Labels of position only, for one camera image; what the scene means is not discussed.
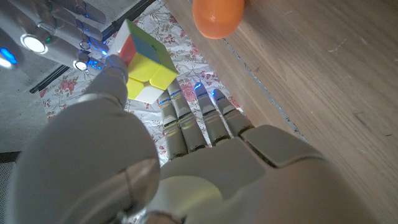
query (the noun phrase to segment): wood grain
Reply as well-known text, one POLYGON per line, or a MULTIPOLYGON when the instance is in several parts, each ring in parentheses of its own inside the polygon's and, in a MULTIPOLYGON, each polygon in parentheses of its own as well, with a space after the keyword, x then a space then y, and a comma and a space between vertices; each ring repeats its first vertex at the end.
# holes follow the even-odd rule
MULTIPOLYGON (((249 119, 283 126, 228 48, 198 33, 190 3, 165 3, 249 119)), ((226 40, 379 220, 397 223, 398 2, 246 0, 226 40)))
POLYGON ((193 24, 192 9, 189 2, 187 5, 182 2, 165 1, 166 6, 171 5, 169 10, 176 18, 190 16, 190 19, 180 19, 178 23, 184 27, 184 31, 192 39, 195 45, 210 64, 217 76, 222 80, 228 90, 234 96, 239 105, 255 126, 271 124, 287 132, 293 133, 293 129, 280 115, 276 107, 268 100, 256 82, 247 75, 247 71, 241 66, 239 60, 231 54, 227 46, 221 40, 210 40, 202 38, 201 34, 193 24))

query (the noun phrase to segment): blue led light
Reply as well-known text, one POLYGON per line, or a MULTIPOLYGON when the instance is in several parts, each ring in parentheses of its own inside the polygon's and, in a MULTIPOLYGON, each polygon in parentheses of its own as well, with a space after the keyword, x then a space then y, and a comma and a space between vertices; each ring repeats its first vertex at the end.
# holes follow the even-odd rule
POLYGON ((196 90, 197 88, 199 88, 201 86, 201 84, 197 84, 193 90, 196 90))
POLYGON ((169 100, 170 100, 170 98, 167 98, 166 100, 161 101, 159 104, 162 104, 162 103, 164 103, 164 102, 166 102, 166 101, 169 101, 169 100))
POLYGON ((0 49, 0 52, 11 64, 15 65, 17 63, 17 60, 15 60, 13 54, 10 53, 7 49, 0 49))

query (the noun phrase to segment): robotic hand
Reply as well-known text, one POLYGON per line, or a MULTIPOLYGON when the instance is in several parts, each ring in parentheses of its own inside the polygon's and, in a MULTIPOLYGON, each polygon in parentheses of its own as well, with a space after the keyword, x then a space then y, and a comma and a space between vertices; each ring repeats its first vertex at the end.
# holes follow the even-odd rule
POLYGON ((376 223, 316 149, 272 126, 254 128, 219 91, 195 86, 207 147, 178 82, 160 97, 170 162, 125 112, 127 70, 106 59, 75 105, 21 154, 8 223, 376 223))
POLYGON ((83 0, 2 1, 0 66, 13 69, 23 63, 20 45, 66 66, 98 74, 103 64, 88 54, 107 54, 102 33, 70 12, 105 23, 105 15, 83 0))

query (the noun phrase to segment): floral pattern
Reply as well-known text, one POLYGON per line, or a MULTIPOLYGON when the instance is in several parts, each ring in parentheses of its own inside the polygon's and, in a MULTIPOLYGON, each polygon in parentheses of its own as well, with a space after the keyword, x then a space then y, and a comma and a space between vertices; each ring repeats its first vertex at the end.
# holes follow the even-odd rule
MULTIPOLYGON (((195 84, 202 82, 208 92, 213 91, 215 88, 220 89, 231 103, 241 110, 239 105, 161 0, 153 2, 134 23, 166 46, 178 71, 177 80, 183 94, 210 146, 203 117, 193 90, 195 84)), ((106 44, 112 45, 115 36, 116 34, 106 40, 106 44)), ((91 56, 104 60, 101 54, 91 56)), ((64 110, 68 105, 74 104, 79 96, 84 94, 94 77, 94 75, 85 72, 69 69, 62 77, 54 80, 47 88, 39 91, 48 121, 51 122, 60 111, 64 110)), ((146 126, 156 145, 160 164, 165 164, 168 161, 167 146, 159 102, 150 105, 129 100, 125 110, 137 116, 146 126)))

